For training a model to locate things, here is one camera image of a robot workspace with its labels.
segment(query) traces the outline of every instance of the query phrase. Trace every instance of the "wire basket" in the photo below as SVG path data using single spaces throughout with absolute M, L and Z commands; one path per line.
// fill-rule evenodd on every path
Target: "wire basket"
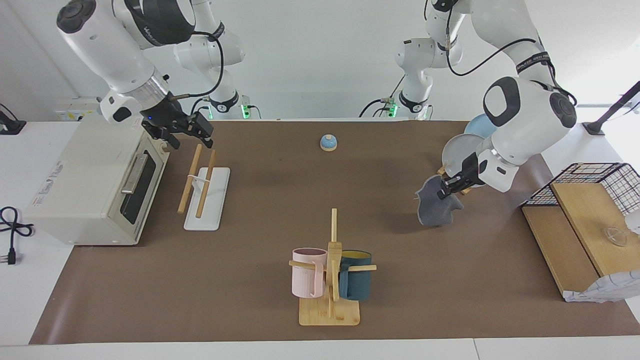
M 522 206 L 557 206 L 551 184 L 561 183 L 600 183 L 623 216 L 640 209 L 640 176 L 627 163 L 571 164 Z

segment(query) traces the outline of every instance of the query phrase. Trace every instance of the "pink mug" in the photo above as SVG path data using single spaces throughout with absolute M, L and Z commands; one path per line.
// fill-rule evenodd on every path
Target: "pink mug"
M 324 295 L 324 267 L 326 250 L 313 247 L 301 247 L 293 250 L 293 261 L 316 266 L 315 270 L 292 267 L 291 292 L 297 297 L 315 299 Z

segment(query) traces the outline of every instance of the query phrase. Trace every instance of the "cable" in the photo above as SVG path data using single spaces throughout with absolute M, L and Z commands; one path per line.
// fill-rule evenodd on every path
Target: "cable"
M 379 102 L 383 102 L 382 99 L 373 100 L 372 102 L 367 104 L 367 106 L 365 106 L 364 109 L 362 109 L 362 112 L 360 113 L 360 115 L 358 117 L 362 117 L 362 115 L 364 115 L 364 113 L 365 113 L 365 111 L 367 111 L 367 109 L 369 109 L 373 104 L 377 104 Z
M 396 85 L 396 88 L 394 89 L 394 91 L 391 93 L 391 95 L 389 96 L 390 98 L 393 99 L 394 94 L 396 93 L 396 91 L 398 90 L 398 88 L 400 87 L 400 84 L 403 82 L 404 78 L 406 78 L 406 74 L 402 76 L 402 78 L 400 79 L 400 81 L 398 82 L 398 85 Z
M 196 106 L 198 106 L 198 104 L 200 104 L 200 101 L 204 101 L 204 98 L 203 98 L 203 97 L 201 97 L 201 98 L 199 98 L 198 100 L 196 100 L 196 101 L 193 103 L 193 106 L 191 107 L 191 112 L 190 112 L 190 114 L 192 114 L 192 115 L 193 115 L 193 114 L 195 114 Z
M 552 86 L 552 88 L 558 90 L 560 94 L 563 94 L 568 98 L 570 98 L 574 106 L 578 105 L 578 99 L 576 99 L 575 96 L 573 96 L 573 94 L 571 94 L 570 92 L 563 89 L 560 85 L 558 85 L 556 81 L 556 67 L 554 66 L 554 64 L 551 61 L 547 61 L 547 66 L 549 68 L 549 72 L 551 73 L 551 80 L 554 82 L 554 85 L 555 85 L 555 86 Z
M 638 107 L 638 105 L 640 105 L 640 101 L 637 102 L 635 105 L 633 105 L 633 107 L 631 107 L 631 109 L 629 109 L 626 113 L 624 113 L 622 115 L 619 115 L 617 117 L 614 117 L 613 119 L 609 119 L 608 121 L 620 119 L 621 117 L 625 116 L 626 114 L 628 114 L 630 112 L 633 112 Z
M 7 221 L 4 218 L 5 210 L 13 210 L 12 221 Z M 18 210 L 12 206 L 6 206 L 0 209 L 0 225 L 7 226 L 3 229 L 0 229 L 0 233 L 4 231 L 11 231 L 9 253 L 6 256 L 0 257 L 0 260 L 2 260 L 0 262 L 7 262 L 9 265 L 14 265 L 16 261 L 15 249 L 13 248 L 15 233 L 18 233 L 25 238 L 29 237 L 33 235 L 33 224 L 20 224 L 18 222 Z M 21 229 L 27 229 L 28 231 L 26 233 L 23 233 Z
M 429 120 L 431 120 L 431 118 L 433 118 L 433 105 L 427 106 L 427 111 L 429 111 L 429 109 L 431 109 L 431 113 L 429 114 Z
M 258 110 L 258 116 L 260 117 L 260 120 L 262 120 L 262 113 L 260 112 L 260 108 L 259 107 L 257 107 L 256 105 L 248 105 L 247 108 Z
M 2 107 L 3 107 L 3 108 L 5 108 L 7 111 L 9 111 L 9 114 L 11 114 L 11 116 L 13 116 L 13 118 L 14 118 L 16 121 L 19 121 L 19 120 L 18 120 L 18 117 L 17 117 L 17 116 L 15 116 L 15 114 L 13 113 L 13 111 L 9 110 L 9 108 L 7 108 L 3 103 L 1 103 L 1 102 L 0 102 L 0 106 L 2 106 Z
M 493 53 L 491 56 L 489 56 L 487 59 L 484 59 L 483 62 L 481 62 L 480 64 L 478 64 L 476 67 L 474 67 L 473 69 L 464 72 L 462 74 L 457 73 L 453 67 L 451 66 L 451 59 L 449 58 L 449 44 L 451 43 L 451 39 L 450 39 L 450 33 L 449 33 L 449 25 L 451 23 L 451 15 L 453 14 L 453 6 L 451 7 L 451 9 L 449 10 L 449 16 L 447 18 L 447 29 L 446 29 L 446 33 L 447 33 L 447 45 L 446 45 L 446 52 L 447 52 L 447 65 L 449 66 L 449 70 L 451 70 L 451 72 L 454 75 L 457 76 L 467 76 L 469 74 L 471 74 L 472 72 L 476 71 L 479 67 L 481 67 L 482 65 L 486 64 L 489 60 L 491 60 L 494 56 L 498 55 L 499 53 L 503 52 L 505 49 L 507 49 L 509 46 L 515 45 L 517 43 L 520 42 L 532 42 L 532 43 L 536 43 L 537 41 L 531 39 L 531 38 L 521 38 L 519 40 L 515 40 L 512 41 L 508 44 L 506 44 L 505 46 L 501 47 L 500 49 L 498 49 L 495 53 Z
M 449 16 L 447 17 L 447 28 L 446 28 L 446 34 L 447 34 L 447 47 L 446 47 L 446 53 L 447 53 L 447 65 L 449 66 L 449 70 L 451 70 L 451 72 L 454 75 L 457 76 L 467 76 L 469 74 L 471 74 L 472 72 L 476 71 L 478 68 L 480 68 L 482 65 L 484 65 L 485 63 L 487 63 L 489 60 L 491 60 L 494 56 L 498 55 L 499 53 L 503 52 L 504 50 L 506 50 L 508 47 L 518 44 L 520 42 L 532 42 L 532 43 L 536 43 L 537 41 L 535 41 L 532 38 L 521 38 L 515 41 L 512 41 L 508 44 L 506 44 L 505 46 L 501 47 L 500 49 L 498 49 L 497 51 L 495 51 L 493 54 L 491 54 L 491 56 L 489 56 L 488 58 L 484 59 L 484 61 L 482 61 L 480 64 L 478 64 L 476 67 L 474 67 L 473 69 L 464 72 L 462 74 L 457 73 L 453 67 L 451 66 L 451 59 L 449 57 L 449 44 L 451 43 L 451 39 L 450 39 L 450 31 L 449 31 L 449 25 L 451 24 L 451 15 L 453 14 L 453 7 L 451 7 L 451 9 L 449 10 Z M 548 66 L 549 66 L 549 71 L 551 73 L 551 78 L 553 79 L 554 85 L 552 86 L 552 88 L 558 90 L 561 94 L 569 97 L 572 100 L 572 103 L 574 106 L 578 105 L 578 99 L 575 98 L 575 96 L 573 96 L 573 94 L 571 94 L 570 92 L 566 91 L 565 89 L 563 89 L 560 85 L 558 85 L 558 83 L 556 82 L 556 67 L 554 66 L 553 63 L 551 63 L 551 61 L 548 61 Z
M 384 114 L 384 112 L 388 111 L 388 110 L 389 110 L 389 108 L 380 108 L 380 109 L 376 110 L 376 112 L 373 113 L 372 117 L 376 117 L 376 114 L 378 113 L 378 111 L 380 111 L 380 115 L 378 115 L 378 117 L 381 117 L 382 114 Z
M 206 33 L 204 31 L 194 31 L 193 34 L 194 35 L 206 35 L 207 37 L 209 37 L 209 39 L 213 39 L 213 41 L 215 41 L 216 44 L 218 45 L 218 49 L 220 50 L 220 75 L 218 76 L 218 81 L 211 88 L 211 90 L 209 90 L 207 92 L 200 93 L 200 94 L 182 94 L 182 95 L 174 96 L 173 100 L 187 99 L 189 97 L 207 96 L 207 95 L 211 94 L 212 92 L 216 91 L 216 89 L 218 89 L 218 86 L 220 86 L 220 83 L 222 82 L 222 74 L 225 72 L 225 52 L 222 50 L 222 45 L 220 44 L 220 40 L 218 40 L 218 38 L 216 38 L 215 35 L 213 35 L 212 33 Z

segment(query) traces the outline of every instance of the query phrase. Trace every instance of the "green indicator light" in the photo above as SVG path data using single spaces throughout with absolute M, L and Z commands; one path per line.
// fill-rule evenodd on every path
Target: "green indicator light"
M 398 105 L 394 104 L 391 107 L 391 111 L 389 111 L 389 117 L 396 117 L 397 112 L 398 112 Z
M 249 108 L 247 108 L 246 105 L 242 105 L 242 112 L 243 112 L 243 117 L 245 119 L 248 119 L 251 117 L 251 110 L 249 110 Z

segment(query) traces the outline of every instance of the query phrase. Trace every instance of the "gray cloth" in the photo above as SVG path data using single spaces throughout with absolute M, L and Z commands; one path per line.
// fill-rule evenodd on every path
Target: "gray cloth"
M 442 189 L 441 182 L 442 176 L 431 176 L 424 182 L 422 189 L 415 193 L 420 197 L 418 220 L 424 226 L 451 224 L 453 222 L 452 212 L 465 208 L 458 197 L 453 194 L 444 199 L 438 197 L 438 192 Z

